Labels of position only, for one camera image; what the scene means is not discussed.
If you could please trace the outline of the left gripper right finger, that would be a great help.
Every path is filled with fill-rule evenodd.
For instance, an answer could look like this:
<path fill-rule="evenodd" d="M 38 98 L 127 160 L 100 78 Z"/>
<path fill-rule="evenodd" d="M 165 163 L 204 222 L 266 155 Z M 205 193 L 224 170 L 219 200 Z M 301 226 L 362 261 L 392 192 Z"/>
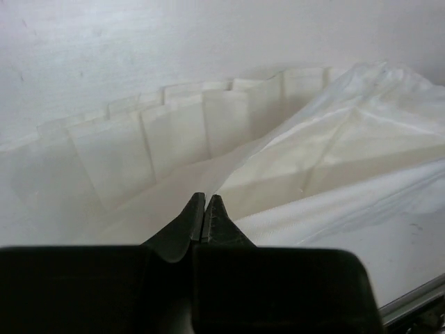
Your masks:
<path fill-rule="evenodd" d="M 201 244 L 227 247 L 255 247 L 230 219 L 223 199 L 213 195 L 204 213 Z"/>

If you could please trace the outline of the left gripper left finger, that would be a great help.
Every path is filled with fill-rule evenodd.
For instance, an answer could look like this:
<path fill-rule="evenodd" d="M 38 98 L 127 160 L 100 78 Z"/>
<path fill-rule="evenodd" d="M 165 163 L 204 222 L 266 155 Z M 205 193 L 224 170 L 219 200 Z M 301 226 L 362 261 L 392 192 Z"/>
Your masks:
<path fill-rule="evenodd" d="M 194 193 L 180 214 L 142 245 L 167 263 L 180 262 L 191 244 L 200 241 L 204 209 L 205 195 Z"/>

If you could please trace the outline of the white pleated skirt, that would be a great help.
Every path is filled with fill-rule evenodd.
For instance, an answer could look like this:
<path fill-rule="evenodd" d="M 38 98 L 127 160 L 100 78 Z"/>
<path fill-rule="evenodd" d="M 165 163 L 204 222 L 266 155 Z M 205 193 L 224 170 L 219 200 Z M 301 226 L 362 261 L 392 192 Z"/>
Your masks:
<path fill-rule="evenodd" d="M 170 86 L 1 146 L 1 245 L 139 244 L 197 192 L 261 239 L 444 158 L 444 88 L 389 62 Z"/>

